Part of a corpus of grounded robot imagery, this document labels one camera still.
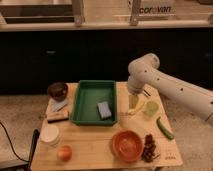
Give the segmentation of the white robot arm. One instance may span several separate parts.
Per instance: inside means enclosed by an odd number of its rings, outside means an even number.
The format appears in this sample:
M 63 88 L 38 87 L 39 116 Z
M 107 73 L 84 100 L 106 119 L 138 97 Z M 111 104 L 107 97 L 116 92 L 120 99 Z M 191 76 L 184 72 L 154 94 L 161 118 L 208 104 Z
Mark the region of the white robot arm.
M 130 94 L 140 94 L 146 84 L 160 93 L 183 104 L 198 117 L 213 126 L 213 91 L 169 76 L 158 70 L 159 58 L 148 53 L 128 65 L 127 89 Z

